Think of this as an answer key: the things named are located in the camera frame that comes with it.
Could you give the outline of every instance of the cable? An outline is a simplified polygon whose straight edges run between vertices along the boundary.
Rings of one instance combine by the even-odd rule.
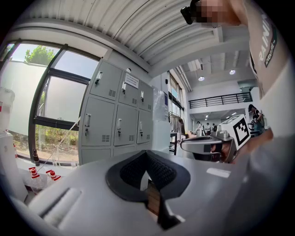
[[[60,144],[61,144],[61,143],[63,142],[63,140],[68,136],[69,132],[74,128],[74,126],[79,122],[80,118],[81,118],[81,116],[80,116],[79,119],[73,124],[73,126],[68,130],[68,132],[66,133],[66,135],[64,136],[64,138],[59,142],[59,144],[58,144],[57,147],[56,147],[57,152],[58,152],[58,148],[59,148]],[[40,167],[39,170],[41,170],[41,169],[45,166],[45,164],[46,164],[47,161],[51,158],[51,156],[53,155],[54,152],[55,152],[55,150],[51,153],[50,157],[48,157],[48,159],[47,159],[47,160],[45,161],[45,163]]]

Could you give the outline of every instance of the window frame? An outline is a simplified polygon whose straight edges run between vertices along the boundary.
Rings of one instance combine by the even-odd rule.
[[[39,100],[41,98],[43,88],[45,83],[47,82],[47,79],[50,78],[51,76],[56,76],[60,77],[62,79],[70,80],[70,81],[75,81],[77,83],[83,83],[86,84],[86,88],[83,94],[83,99],[81,101],[81,106],[80,106],[80,112],[78,117],[81,115],[81,108],[82,104],[84,101],[85,93],[88,88],[89,82],[91,78],[86,78],[77,74],[73,74],[70,72],[62,71],[55,69],[55,65],[58,63],[59,59],[63,56],[63,54],[66,51],[70,51],[73,53],[80,54],[82,56],[94,59],[96,61],[100,61],[100,57],[95,56],[93,54],[90,54],[88,52],[82,51],[80,49],[70,47],[68,44],[57,44],[53,42],[47,42],[47,41],[38,41],[38,40],[11,40],[11,41],[6,41],[5,44],[2,45],[0,49],[0,55],[4,52],[5,48],[7,47],[8,44],[14,43],[14,46],[11,48],[11,50],[7,53],[7,55],[4,57],[3,61],[0,62],[0,76],[2,74],[2,69],[5,68],[6,64],[8,63],[8,59],[13,55],[15,50],[18,48],[20,44],[36,44],[36,45],[42,45],[42,46],[47,46],[47,47],[57,47],[59,48],[59,51],[56,53],[54,58],[50,61],[50,63],[47,65],[43,75],[41,76],[39,83],[37,85],[37,88],[34,93],[34,97],[32,100],[31,104],[31,109],[29,113],[29,123],[28,123],[28,146],[29,146],[29,156],[18,153],[18,157],[30,160],[32,163],[34,162],[33,158],[33,150],[35,149],[35,126],[36,125],[42,125],[42,126],[47,126],[47,127],[52,127],[52,128],[58,128],[58,129],[64,129],[64,130],[69,130],[75,122],[70,122],[70,121],[63,121],[63,120],[57,120],[57,119],[52,119],[52,118],[47,118],[47,117],[42,117],[42,116],[37,116],[37,109],[38,109],[38,104]],[[74,131],[79,131],[79,123],[74,126],[72,129]],[[43,158],[39,158],[40,163],[47,163],[49,165],[53,165],[52,161]],[[64,166],[71,166],[71,161],[59,161],[60,165]]]

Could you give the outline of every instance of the paper sign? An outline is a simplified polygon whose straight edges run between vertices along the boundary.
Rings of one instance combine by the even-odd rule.
[[[219,177],[223,177],[223,178],[228,178],[230,176],[230,171],[225,171],[225,170],[216,169],[216,168],[209,168],[207,170],[207,173],[212,174],[212,175],[216,175]]]
[[[131,76],[130,74],[126,73],[125,76],[125,83],[130,84],[131,86],[133,86],[134,88],[138,89],[138,85],[139,85],[139,79],[136,79],[135,77]]]

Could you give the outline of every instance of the locker vent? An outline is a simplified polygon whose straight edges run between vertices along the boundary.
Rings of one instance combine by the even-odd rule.
[[[110,141],[110,136],[109,135],[103,135],[102,136],[102,142],[109,142]]]
[[[113,91],[113,90],[110,89],[109,96],[115,97],[116,96],[116,91]]]

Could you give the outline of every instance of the person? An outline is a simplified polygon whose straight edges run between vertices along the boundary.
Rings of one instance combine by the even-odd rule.
[[[211,130],[211,127],[209,125],[209,123],[206,124],[206,128],[205,128],[205,131],[206,131],[206,135],[210,135],[210,130]]]
[[[196,136],[203,136],[203,135],[205,135],[204,126],[200,123],[200,121],[197,121],[197,125],[198,125],[198,127],[195,129],[195,131],[197,131],[197,135]]]
[[[264,132],[263,114],[260,113],[252,104],[249,105],[248,111],[253,113],[254,131],[258,132],[255,133],[254,136],[257,137]]]
[[[251,138],[239,149],[237,157],[274,138],[292,138],[295,135],[292,120],[295,117],[295,70],[292,55],[274,23],[253,0],[193,0],[192,3],[198,14],[194,22],[211,27],[217,24],[248,27],[249,65],[258,80],[260,107],[270,128]]]

